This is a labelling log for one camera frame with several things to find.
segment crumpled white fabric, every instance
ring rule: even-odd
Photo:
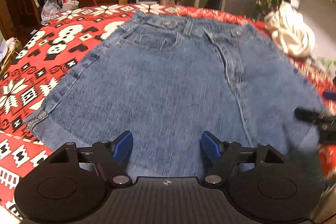
[[[275,44],[291,57],[306,58],[315,46],[314,32],[303,22],[302,14],[285,1],[278,11],[267,15],[266,29]]]

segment white plastic bag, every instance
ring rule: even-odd
[[[54,2],[47,0],[41,12],[41,24],[46,24],[55,14],[61,11],[61,8]]]

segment belt loop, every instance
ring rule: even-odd
[[[191,20],[188,20],[187,23],[185,24],[183,35],[190,37],[191,31],[193,29],[194,22]]]

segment jeans waistband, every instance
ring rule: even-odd
[[[139,24],[147,24],[167,31],[177,31],[187,37],[235,38],[238,42],[246,41],[248,37],[256,35],[256,29],[251,23],[235,25],[205,18],[150,15],[138,10],[129,21],[122,25],[122,28],[127,32]]]

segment clothing pile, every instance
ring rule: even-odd
[[[320,179],[318,133],[296,107],[324,109],[284,53],[252,25],[136,12],[74,66],[25,123],[56,150],[134,136],[128,174],[199,176],[204,131],[260,142]]]
[[[277,11],[266,16],[265,21],[273,41],[284,53],[294,58],[310,56],[315,46],[315,34],[290,3],[283,1]]]

